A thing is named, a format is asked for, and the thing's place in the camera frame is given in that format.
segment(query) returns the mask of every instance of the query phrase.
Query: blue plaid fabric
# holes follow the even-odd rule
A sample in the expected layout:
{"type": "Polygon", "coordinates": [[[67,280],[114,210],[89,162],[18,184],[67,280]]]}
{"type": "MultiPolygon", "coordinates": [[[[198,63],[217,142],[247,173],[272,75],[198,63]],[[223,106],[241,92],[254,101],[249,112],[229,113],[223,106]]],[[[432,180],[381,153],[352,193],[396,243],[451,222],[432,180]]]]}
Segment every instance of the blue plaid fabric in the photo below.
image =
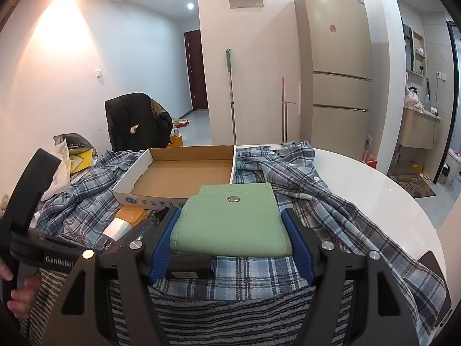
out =
{"type": "MultiPolygon", "coordinates": [[[[138,154],[106,155],[67,192],[44,204],[40,230],[68,234],[87,247],[102,246],[102,231],[120,208],[110,187],[138,154]]],[[[288,143],[276,151],[269,147],[238,150],[235,182],[269,182],[280,211],[293,208],[322,241],[333,241],[344,251],[360,255],[381,251],[409,304],[420,344],[426,345],[446,296],[443,281],[411,258],[354,204],[331,193],[322,180],[316,181],[319,174],[313,166],[314,155],[307,142],[288,143]]],[[[155,288],[188,298],[241,300],[270,298],[306,285],[292,258],[218,257],[215,279],[160,279],[155,288]]]]}

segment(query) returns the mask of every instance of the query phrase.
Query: bath mat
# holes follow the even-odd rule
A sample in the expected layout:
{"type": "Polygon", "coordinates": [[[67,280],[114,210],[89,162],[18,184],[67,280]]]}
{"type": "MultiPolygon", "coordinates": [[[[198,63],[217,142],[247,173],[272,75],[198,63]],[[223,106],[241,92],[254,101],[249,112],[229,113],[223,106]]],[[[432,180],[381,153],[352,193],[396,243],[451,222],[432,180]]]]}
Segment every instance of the bath mat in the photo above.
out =
{"type": "Polygon", "coordinates": [[[414,199],[435,196],[434,191],[419,174],[397,174],[389,178],[398,183],[414,199]]]}

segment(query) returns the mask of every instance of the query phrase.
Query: table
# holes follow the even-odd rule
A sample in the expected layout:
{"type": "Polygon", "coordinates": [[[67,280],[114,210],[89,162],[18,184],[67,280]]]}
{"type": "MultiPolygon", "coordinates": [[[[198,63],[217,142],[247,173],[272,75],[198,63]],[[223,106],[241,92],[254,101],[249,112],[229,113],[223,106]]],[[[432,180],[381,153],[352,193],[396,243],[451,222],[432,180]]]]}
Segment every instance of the table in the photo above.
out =
{"type": "MultiPolygon", "coordinates": [[[[267,146],[282,148],[280,145],[267,146]]],[[[331,192],[354,203],[412,258],[418,260],[432,251],[447,277],[436,230],[408,192],[376,169],[338,153],[315,149],[314,166],[331,192]]]]}

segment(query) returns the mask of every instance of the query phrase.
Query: green leather pouch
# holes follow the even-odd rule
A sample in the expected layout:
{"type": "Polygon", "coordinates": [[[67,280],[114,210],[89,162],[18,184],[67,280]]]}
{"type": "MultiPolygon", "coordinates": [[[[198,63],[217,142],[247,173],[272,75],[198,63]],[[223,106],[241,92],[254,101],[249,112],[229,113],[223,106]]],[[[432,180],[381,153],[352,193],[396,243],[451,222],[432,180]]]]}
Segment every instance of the green leather pouch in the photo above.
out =
{"type": "Polygon", "coordinates": [[[203,186],[183,207],[170,247],[213,256],[292,255],[290,237],[269,183],[203,186]]]}

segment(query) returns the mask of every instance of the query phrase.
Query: beige refrigerator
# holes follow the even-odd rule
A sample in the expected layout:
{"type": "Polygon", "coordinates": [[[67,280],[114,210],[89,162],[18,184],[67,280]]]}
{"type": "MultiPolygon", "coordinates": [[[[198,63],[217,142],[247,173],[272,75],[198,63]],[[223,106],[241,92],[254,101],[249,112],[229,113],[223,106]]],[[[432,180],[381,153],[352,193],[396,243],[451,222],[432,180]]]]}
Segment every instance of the beige refrigerator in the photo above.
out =
{"type": "Polygon", "coordinates": [[[363,0],[294,0],[301,51],[301,139],[360,159],[371,107],[363,0]]]}

